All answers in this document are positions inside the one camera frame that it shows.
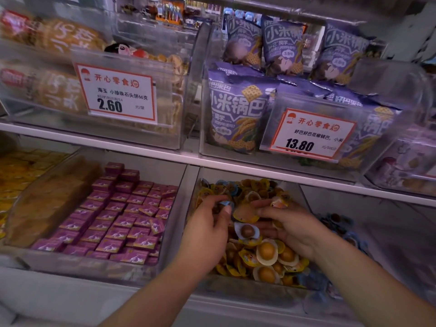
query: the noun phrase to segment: white label sticker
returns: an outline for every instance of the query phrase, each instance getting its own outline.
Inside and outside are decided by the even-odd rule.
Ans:
[[[426,173],[426,175],[436,179],[436,165],[434,165],[432,169]]]
[[[270,150],[315,159],[334,159],[356,123],[316,113],[286,109]]]
[[[87,64],[75,68],[90,115],[157,124],[152,77]]]

